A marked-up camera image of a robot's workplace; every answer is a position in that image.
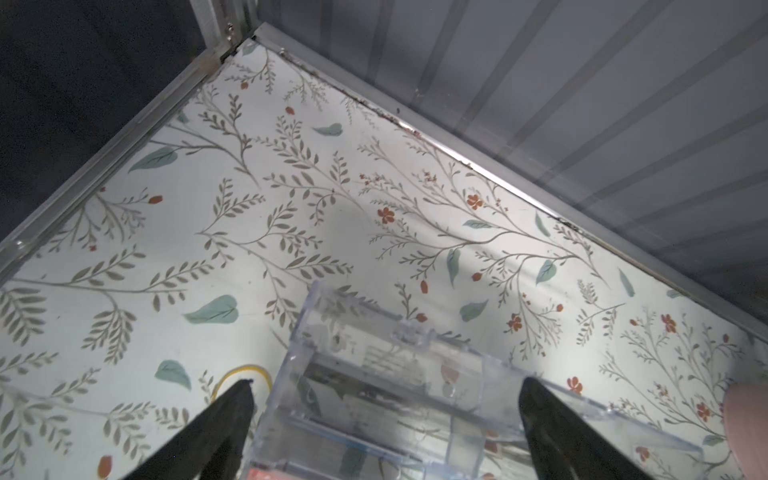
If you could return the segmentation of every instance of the clear plastic box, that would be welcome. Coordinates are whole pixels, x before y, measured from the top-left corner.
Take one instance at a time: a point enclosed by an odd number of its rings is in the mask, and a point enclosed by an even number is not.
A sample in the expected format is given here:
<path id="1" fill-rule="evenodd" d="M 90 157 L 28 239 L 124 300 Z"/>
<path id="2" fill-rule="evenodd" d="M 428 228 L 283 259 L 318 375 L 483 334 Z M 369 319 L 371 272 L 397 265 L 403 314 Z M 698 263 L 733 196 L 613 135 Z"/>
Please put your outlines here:
<path id="1" fill-rule="evenodd" d="M 537 478 L 518 410 L 530 375 L 315 283 L 243 480 Z M 544 384 L 653 476 L 703 478 L 700 447 Z"/>

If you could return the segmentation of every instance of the yellow rubber band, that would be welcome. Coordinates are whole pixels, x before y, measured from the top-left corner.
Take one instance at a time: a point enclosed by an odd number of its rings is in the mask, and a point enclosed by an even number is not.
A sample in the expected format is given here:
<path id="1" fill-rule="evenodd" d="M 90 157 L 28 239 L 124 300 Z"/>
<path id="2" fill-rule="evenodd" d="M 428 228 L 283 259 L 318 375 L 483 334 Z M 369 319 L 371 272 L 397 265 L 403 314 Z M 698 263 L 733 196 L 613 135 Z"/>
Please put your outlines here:
<path id="1" fill-rule="evenodd" d="M 249 371 L 258 372 L 262 377 L 264 377 L 268 391 L 270 393 L 272 392 L 272 377 L 270 376 L 269 372 L 258 365 L 243 365 L 230 370 L 229 372 L 225 373 L 223 377 L 221 377 L 221 380 L 219 380 L 219 382 L 214 387 L 214 393 L 210 396 L 210 401 L 212 402 L 216 399 L 216 397 L 218 397 L 219 389 L 224 384 L 224 382 L 227 381 L 228 378 L 230 378 L 232 375 L 236 375 L 237 373 Z"/>

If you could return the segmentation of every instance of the floral patterned surface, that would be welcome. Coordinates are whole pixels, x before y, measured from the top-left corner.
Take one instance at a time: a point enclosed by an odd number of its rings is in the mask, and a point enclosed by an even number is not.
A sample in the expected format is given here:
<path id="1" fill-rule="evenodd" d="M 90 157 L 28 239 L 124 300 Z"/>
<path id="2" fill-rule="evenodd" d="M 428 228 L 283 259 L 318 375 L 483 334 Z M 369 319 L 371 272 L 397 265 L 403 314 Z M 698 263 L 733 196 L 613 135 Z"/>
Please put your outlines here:
<path id="1" fill-rule="evenodd" d="M 741 476 L 765 345 L 247 42 L 0 290 L 0 478 L 118 478 L 239 378 L 261 407 L 315 279 Z"/>

